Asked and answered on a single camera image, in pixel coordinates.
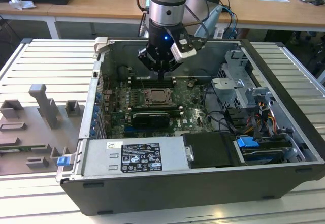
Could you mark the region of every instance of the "slotted aluminum surface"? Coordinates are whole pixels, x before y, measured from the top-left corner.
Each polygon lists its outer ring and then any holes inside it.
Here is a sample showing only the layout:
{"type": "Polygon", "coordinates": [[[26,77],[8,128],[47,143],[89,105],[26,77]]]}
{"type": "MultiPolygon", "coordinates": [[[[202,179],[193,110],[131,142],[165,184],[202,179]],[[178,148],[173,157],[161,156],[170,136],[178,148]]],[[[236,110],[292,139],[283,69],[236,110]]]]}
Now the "slotted aluminum surface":
{"type": "MultiPolygon", "coordinates": [[[[253,47],[274,75],[325,139],[325,89],[305,67],[286,49],[274,43],[255,43],[253,47]]],[[[261,86],[266,86],[253,70],[261,86]]]]}
{"type": "Polygon", "coordinates": [[[44,83],[46,95],[57,105],[67,100],[85,104],[94,56],[94,40],[37,40],[24,44],[0,81],[0,104],[18,99],[22,106],[36,106],[28,94],[34,83],[44,83]]]}
{"type": "MultiPolygon", "coordinates": [[[[88,40],[34,40],[29,47],[41,47],[42,44],[47,47],[62,47],[62,45],[67,42],[70,42],[68,45],[72,47],[89,47],[93,43],[93,41],[88,40]]],[[[265,44],[254,43],[254,46],[257,46],[257,49],[265,48],[265,44]]],[[[60,59],[20,58],[20,61],[23,61],[24,64],[85,64],[90,62],[87,58],[72,57],[60,59]]],[[[272,63],[293,64],[292,62],[288,63],[287,57],[279,59],[270,58],[268,64],[272,63]]],[[[5,86],[1,86],[0,88],[3,89],[5,94],[26,93],[28,92],[28,86],[32,79],[39,79],[41,82],[43,77],[51,76],[51,71],[41,76],[44,72],[45,71],[41,71],[37,76],[30,75],[28,78],[24,78],[23,73],[20,73],[20,76],[15,77],[14,83],[10,85],[10,89],[5,88],[5,86]]],[[[56,78],[55,76],[51,76],[46,80],[48,84],[47,91],[49,93],[87,91],[87,80],[89,77],[80,73],[87,72],[87,70],[64,72],[66,71],[61,70],[61,77],[56,78]],[[62,87],[57,85],[70,85],[73,86],[73,89],[71,89],[72,87],[70,86],[62,87]]],[[[280,76],[280,79],[284,80],[282,82],[289,86],[287,87],[288,89],[295,88],[294,84],[299,84],[298,88],[303,88],[304,86],[313,88],[314,86],[312,83],[307,82],[308,79],[306,79],[305,76],[280,76]]],[[[305,98],[297,98],[296,102],[304,106],[306,100],[305,98]]],[[[320,98],[308,100],[307,106],[309,105],[317,105],[317,107],[308,107],[307,109],[321,112],[323,108],[321,106],[324,106],[324,103],[322,98],[320,98]]],[[[316,128],[320,126],[324,129],[325,123],[315,124],[315,126],[316,128]]],[[[152,199],[148,201],[159,201],[159,199],[152,196],[152,199]]],[[[57,224],[67,221],[84,224],[325,223],[325,178],[320,181],[305,182],[277,200],[251,201],[104,216],[85,216],[55,181],[53,173],[38,174],[37,177],[29,175],[29,179],[21,179],[21,176],[8,176],[6,179],[0,179],[0,206],[1,224],[57,224]]]]}

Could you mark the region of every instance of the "warning label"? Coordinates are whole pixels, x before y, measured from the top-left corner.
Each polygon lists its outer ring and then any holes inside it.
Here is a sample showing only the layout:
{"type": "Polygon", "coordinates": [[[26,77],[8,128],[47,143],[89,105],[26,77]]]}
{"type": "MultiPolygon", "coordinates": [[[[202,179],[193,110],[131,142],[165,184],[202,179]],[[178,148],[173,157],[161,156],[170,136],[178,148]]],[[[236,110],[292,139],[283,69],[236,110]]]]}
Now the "warning label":
{"type": "Polygon", "coordinates": [[[163,170],[158,143],[123,144],[121,161],[123,173],[163,170]]]}

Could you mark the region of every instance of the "wooden desk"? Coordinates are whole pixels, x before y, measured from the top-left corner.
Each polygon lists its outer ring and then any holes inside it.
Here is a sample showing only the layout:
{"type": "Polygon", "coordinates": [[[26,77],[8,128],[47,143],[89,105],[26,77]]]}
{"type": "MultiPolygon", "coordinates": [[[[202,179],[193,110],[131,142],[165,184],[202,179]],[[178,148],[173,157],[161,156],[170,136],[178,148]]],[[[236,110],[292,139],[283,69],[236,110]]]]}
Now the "wooden desk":
{"type": "MultiPolygon", "coordinates": [[[[230,0],[232,10],[238,16],[240,27],[278,30],[325,29],[325,5],[315,6],[301,0],[273,2],[260,0],[230,0]]],[[[224,21],[226,13],[220,17],[224,21]]]]}
{"type": "Polygon", "coordinates": [[[70,0],[68,5],[52,5],[50,16],[141,19],[136,0],[70,0]]]}
{"type": "MultiPolygon", "coordinates": [[[[325,5],[289,1],[230,0],[238,16],[238,28],[325,31],[325,5]]],[[[56,39],[60,36],[57,21],[137,24],[141,18],[136,0],[70,0],[67,5],[36,5],[34,9],[19,11],[8,3],[0,3],[0,15],[7,19],[46,21],[56,39]]],[[[229,20],[229,14],[222,13],[218,26],[227,26],[229,20]]]]}

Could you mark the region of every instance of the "yellow wire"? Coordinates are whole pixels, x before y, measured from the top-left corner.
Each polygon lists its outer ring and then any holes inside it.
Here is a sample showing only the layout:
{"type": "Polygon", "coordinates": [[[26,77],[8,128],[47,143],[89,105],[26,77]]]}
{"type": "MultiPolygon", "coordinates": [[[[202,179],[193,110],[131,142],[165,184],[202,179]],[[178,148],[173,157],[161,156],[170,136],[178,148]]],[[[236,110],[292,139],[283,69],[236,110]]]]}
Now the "yellow wire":
{"type": "Polygon", "coordinates": [[[128,123],[126,123],[126,122],[125,122],[124,124],[126,124],[126,125],[129,125],[129,126],[133,127],[133,125],[131,125],[131,124],[128,124],[128,123]]]}
{"type": "MultiPolygon", "coordinates": [[[[257,123],[256,123],[257,126],[259,126],[260,123],[261,123],[261,120],[258,120],[257,123]]],[[[254,127],[251,126],[250,128],[248,128],[248,129],[244,132],[244,134],[249,133],[249,132],[252,131],[253,129],[254,129],[254,127]]]]}

